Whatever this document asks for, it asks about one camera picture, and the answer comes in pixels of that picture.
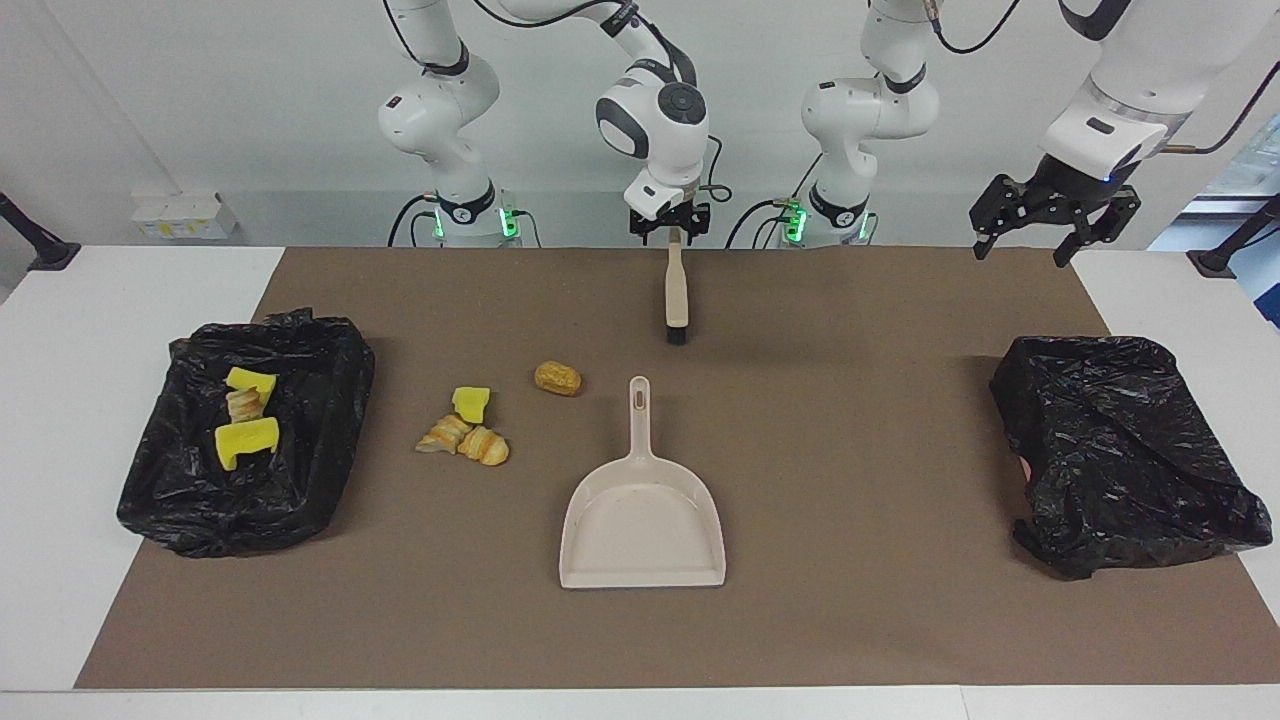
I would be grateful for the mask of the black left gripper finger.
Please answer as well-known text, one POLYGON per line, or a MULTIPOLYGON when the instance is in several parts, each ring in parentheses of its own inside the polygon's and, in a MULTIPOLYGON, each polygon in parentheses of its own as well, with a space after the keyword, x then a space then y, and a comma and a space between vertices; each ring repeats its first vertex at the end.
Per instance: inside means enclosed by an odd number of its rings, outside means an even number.
POLYGON ((1107 201, 1101 215, 1091 222, 1079 202, 1070 201, 1071 231, 1053 251, 1057 268, 1068 266, 1078 252, 1094 243, 1112 243, 1140 208, 1135 188, 1124 184, 1107 201))
POLYGON ((974 256, 979 261, 986 260, 1000 236, 1029 224, 1027 184, 1010 176, 996 176, 968 215, 975 233, 974 256))

